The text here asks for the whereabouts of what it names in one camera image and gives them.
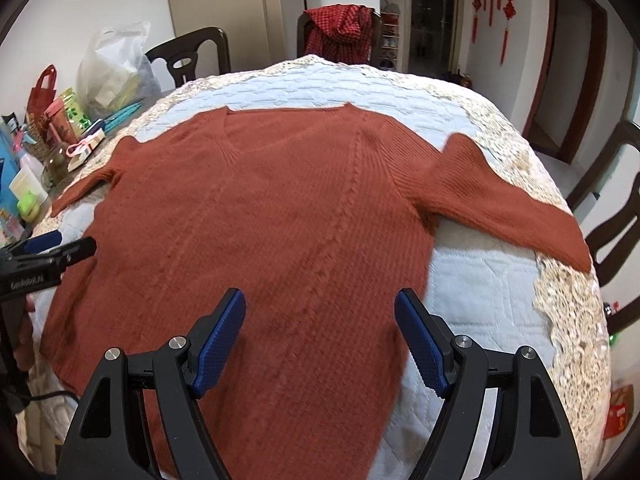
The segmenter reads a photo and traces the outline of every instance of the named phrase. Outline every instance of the black clamp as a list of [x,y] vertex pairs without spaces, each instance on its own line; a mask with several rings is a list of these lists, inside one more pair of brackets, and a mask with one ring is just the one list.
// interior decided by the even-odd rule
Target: black clamp
[[[197,400],[216,385],[244,320],[242,293],[230,288],[213,314],[157,351],[100,360],[63,447],[58,480],[158,480],[142,390],[155,389],[162,424],[182,480],[229,480]],[[476,437],[484,393],[498,388],[480,479],[580,480],[580,461],[562,404],[530,347],[484,350],[454,336],[411,289],[396,298],[396,321],[424,383],[444,399],[410,480],[458,480]]]
[[21,412],[31,395],[28,374],[14,359],[27,294],[59,285],[67,267],[96,250],[94,239],[87,237],[38,254],[61,242],[60,232],[52,231],[0,249],[0,390],[13,413]]

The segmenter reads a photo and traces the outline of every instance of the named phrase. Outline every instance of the lace trim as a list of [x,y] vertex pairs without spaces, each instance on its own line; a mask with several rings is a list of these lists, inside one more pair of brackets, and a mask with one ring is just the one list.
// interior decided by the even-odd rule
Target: lace trim
[[[162,116],[176,104],[206,90],[219,89],[256,76],[277,76],[292,68],[316,63],[332,65],[316,56],[284,61],[267,69],[212,76],[186,83],[158,101],[115,137],[133,136],[138,130]],[[400,88],[420,89],[449,99],[462,107],[478,127],[474,139],[498,161],[494,171],[533,198],[570,212],[540,160],[528,142],[489,100],[466,88],[444,81],[409,74],[381,72],[370,66],[337,65],[338,70],[361,70],[370,77],[387,79]],[[74,182],[101,168],[109,160],[116,142],[110,141],[102,152],[90,160]],[[56,229],[60,219],[47,215],[36,231]],[[536,255],[540,276],[535,283],[533,307],[551,321],[551,341],[556,355],[549,375],[554,382],[569,418],[583,475],[586,478],[596,459],[602,428],[609,409],[610,354],[600,289],[593,270],[582,274],[544,254]]]

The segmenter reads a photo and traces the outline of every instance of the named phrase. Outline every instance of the tassel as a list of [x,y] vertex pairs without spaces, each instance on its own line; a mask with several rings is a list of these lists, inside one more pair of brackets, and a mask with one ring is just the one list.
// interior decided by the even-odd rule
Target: tassel
[[502,42],[502,56],[500,56],[500,65],[504,63],[504,56],[507,54],[507,39],[509,38],[509,27],[504,29],[504,41]]
[[478,34],[478,14],[474,15],[474,30],[471,33],[471,43],[476,42],[476,35]]

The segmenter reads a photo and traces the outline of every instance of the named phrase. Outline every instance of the floor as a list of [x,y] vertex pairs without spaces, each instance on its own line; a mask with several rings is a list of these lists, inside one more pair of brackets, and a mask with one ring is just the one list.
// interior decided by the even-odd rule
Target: floor
[[442,79],[442,68],[436,61],[424,56],[416,56],[413,52],[409,54],[409,74]]
[[555,157],[560,151],[560,147],[546,134],[546,131],[533,119],[529,129],[529,144],[540,153]]
[[[545,155],[545,153],[541,153],[536,149],[536,155],[542,162],[542,165],[548,171],[549,175],[558,186],[558,189],[564,198],[569,196],[569,193],[572,192],[574,187],[578,184],[581,178],[580,171],[576,170],[573,166],[569,166],[556,158]],[[578,221],[578,224],[582,222],[589,211],[593,208],[596,203],[596,197],[593,193],[589,193],[587,198],[577,207],[574,211],[575,219]]]

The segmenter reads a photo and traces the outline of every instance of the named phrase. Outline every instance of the green container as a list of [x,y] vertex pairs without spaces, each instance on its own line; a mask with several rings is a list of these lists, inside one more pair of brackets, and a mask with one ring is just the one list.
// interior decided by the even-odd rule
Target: green container
[[60,94],[62,102],[65,104],[66,118],[71,124],[71,127],[76,134],[76,137],[80,139],[84,131],[91,126],[91,119],[84,113],[76,93],[72,88],[67,88],[62,94]]

